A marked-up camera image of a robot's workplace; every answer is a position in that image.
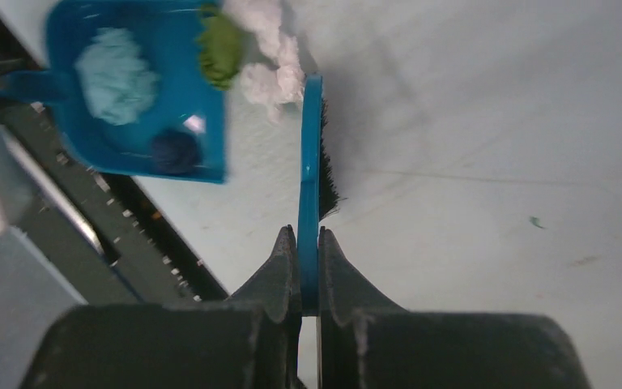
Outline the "blue hand brush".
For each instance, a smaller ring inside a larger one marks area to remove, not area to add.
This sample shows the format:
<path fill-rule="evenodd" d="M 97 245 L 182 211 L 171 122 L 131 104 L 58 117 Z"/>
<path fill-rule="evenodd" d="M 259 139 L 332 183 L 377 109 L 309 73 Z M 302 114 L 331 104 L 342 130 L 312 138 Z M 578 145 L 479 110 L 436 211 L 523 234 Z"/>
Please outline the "blue hand brush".
<path fill-rule="evenodd" d="M 297 254 L 300 269 L 302 314 L 318 312 L 318 253 L 320 231 L 321 128 L 323 78 L 306 78 L 300 128 L 300 196 L 297 222 Z"/>

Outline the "light blue scrap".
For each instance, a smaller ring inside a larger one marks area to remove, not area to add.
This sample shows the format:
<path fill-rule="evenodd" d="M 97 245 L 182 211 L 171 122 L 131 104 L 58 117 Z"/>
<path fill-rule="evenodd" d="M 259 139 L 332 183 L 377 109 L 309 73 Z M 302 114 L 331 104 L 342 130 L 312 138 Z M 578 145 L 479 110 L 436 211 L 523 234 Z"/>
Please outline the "light blue scrap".
<path fill-rule="evenodd" d="M 124 126 L 154 105 L 160 78 L 126 28 L 99 28 L 75 70 L 94 118 Z"/>

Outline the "blue plastic dustpan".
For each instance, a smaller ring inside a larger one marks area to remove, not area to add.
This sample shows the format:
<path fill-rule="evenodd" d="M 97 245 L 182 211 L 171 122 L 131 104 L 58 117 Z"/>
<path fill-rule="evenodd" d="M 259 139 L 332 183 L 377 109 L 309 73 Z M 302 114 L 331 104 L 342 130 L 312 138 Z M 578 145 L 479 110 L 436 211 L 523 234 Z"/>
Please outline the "blue plastic dustpan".
<path fill-rule="evenodd" d="M 0 97 L 50 107 L 62 142 L 104 173 L 221 183 L 224 94 L 198 69 L 198 1 L 61 1 L 49 66 L 0 58 Z"/>

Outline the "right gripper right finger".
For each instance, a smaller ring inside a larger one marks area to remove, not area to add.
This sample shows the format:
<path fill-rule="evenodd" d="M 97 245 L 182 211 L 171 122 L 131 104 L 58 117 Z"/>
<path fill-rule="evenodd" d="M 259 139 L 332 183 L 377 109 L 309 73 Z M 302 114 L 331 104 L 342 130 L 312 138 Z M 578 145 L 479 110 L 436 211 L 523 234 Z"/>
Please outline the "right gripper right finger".
<path fill-rule="evenodd" d="M 403 312 L 347 259 L 333 231 L 322 227 L 318 238 L 319 310 L 340 327 L 356 310 Z"/>

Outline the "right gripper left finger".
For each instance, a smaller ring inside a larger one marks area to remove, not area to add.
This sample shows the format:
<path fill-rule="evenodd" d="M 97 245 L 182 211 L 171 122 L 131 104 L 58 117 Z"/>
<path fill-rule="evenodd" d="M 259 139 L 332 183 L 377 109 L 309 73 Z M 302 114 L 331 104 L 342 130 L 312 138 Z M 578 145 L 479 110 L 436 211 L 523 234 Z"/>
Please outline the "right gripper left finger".
<path fill-rule="evenodd" d="M 260 304 L 274 323 L 298 316 L 298 254 L 291 225 L 280 229 L 269 258 L 228 301 Z"/>

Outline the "dark blue ball scrap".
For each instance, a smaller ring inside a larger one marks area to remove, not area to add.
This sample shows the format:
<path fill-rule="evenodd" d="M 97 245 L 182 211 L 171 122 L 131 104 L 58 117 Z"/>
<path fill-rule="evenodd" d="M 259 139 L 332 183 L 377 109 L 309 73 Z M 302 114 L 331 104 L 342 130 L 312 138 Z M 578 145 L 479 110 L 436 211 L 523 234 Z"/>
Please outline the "dark blue ball scrap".
<path fill-rule="evenodd" d="M 198 138 L 178 130 L 166 130 L 151 141 L 151 159 L 164 174 L 181 175 L 193 172 L 203 162 Z"/>

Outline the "green paper scrap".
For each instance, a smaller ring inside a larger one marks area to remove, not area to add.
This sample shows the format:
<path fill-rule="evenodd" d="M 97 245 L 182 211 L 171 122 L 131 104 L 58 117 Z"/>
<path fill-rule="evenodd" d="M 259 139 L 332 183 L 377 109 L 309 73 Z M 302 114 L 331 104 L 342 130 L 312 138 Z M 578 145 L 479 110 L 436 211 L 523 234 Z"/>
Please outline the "green paper scrap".
<path fill-rule="evenodd" d="M 227 91 L 241 69 L 244 33 L 213 3 L 202 4 L 197 14 L 203 27 L 196 38 L 198 68 L 213 88 Z"/>

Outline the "white paper scrap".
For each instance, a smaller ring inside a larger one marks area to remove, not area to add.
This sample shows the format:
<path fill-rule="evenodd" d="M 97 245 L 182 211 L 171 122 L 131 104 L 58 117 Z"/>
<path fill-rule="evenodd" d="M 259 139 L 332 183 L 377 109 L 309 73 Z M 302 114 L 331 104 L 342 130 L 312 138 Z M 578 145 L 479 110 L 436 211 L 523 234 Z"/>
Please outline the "white paper scrap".
<path fill-rule="evenodd" d="M 277 122 L 284 105 L 302 105 L 306 79 L 297 39 L 283 31 L 282 3 L 226 1 L 223 10 L 240 28 L 253 35 L 266 59 L 242 67 L 241 90 L 250 103 L 264 106 L 268 118 Z"/>

